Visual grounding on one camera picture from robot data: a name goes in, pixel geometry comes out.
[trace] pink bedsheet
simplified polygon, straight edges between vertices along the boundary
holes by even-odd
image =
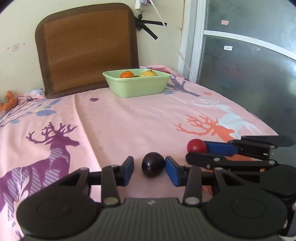
[[[174,187],[164,171],[152,179],[142,174],[145,154],[154,151],[185,164],[186,145],[193,138],[227,142],[242,135],[276,135],[234,102],[173,74],[157,95],[123,99],[104,88],[34,99],[2,116],[0,240],[21,238],[15,212],[22,200],[80,167],[99,171],[133,156],[130,184],[119,187],[122,199],[182,198],[184,188]],[[100,200],[99,187],[92,198]]]

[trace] white door frame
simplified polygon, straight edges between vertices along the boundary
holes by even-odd
[[[189,71],[181,57],[179,57],[178,73],[195,83],[201,59],[206,11],[207,0],[185,0],[180,52],[191,69],[192,79],[189,79]]]

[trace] white cable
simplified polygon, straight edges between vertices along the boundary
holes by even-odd
[[[162,24],[163,24],[163,26],[164,26],[164,28],[165,28],[165,31],[166,31],[166,33],[167,33],[167,35],[168,35],[168,38],[170,39],[170,41],[171,41],[172,44],[174,45],[174,47],[175,47],[175,49],[177,50],[177,52],[179,53],[181,59],[184,61],[184,64],[186,65],[187,69],[189,70],[189,79],[190,79],[191,81],[193,81],[193,77],[192,77],[191,70],[190,70],[188,64],[186,63],[185,58],[183,57],[183,55],[181,54],[181,52],[179,51],[179,49],[178,49],[177,46],[175,45],[174,41],[171,39],[170,34],[169,34],[169,32],[168,32],[168,30],[167,30],[167,28],[166,28],[166,25],[165,25],[163,19],[161,18],[161,16],[160,16],[160,14],[159,14],[159,12],[158,12],[156,6],[154,5],[153,1],[150,1],[150,2],[151,2],[151,4],[152,4],[152,6],[154,7],[154,9],[155,9],[157,15],[158,15],[159,18],[160,18],[160,21],[162,22]]]

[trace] power strip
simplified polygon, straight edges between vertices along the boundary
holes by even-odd
[[[155,0],[139,0],[139,2],[145,5],[152,5],[151,2],[155,4]]]
[[[135,10],[146,11],[148,6],[152,6],[151,2],[155,3],[155,0],[136,0]]]

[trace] orange antler print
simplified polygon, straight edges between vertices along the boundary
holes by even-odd
[[[191,115],[186,115],[186,116],[188,116],[187,122],[190,122],[192,126],[199,127],[201,129],[204,129],[205,131],[204,132],[188,131],[182,127],[181,123],[179,123],[178,125],[174,125],[178,127],[178,129],[176,129],[177,131],[182,131],[188,134],[195,134],[199,136],[204,136],[211,133],[212,136],[217,135],[225,142],[233,140],[233,137],[230,135],[230,133],[234,133],[234,130],[227,129],[223,126],[220,126],[218,119],[214,121],[208,117],[203,117],[200,115],[199,117],[202,119],[200,120]]]

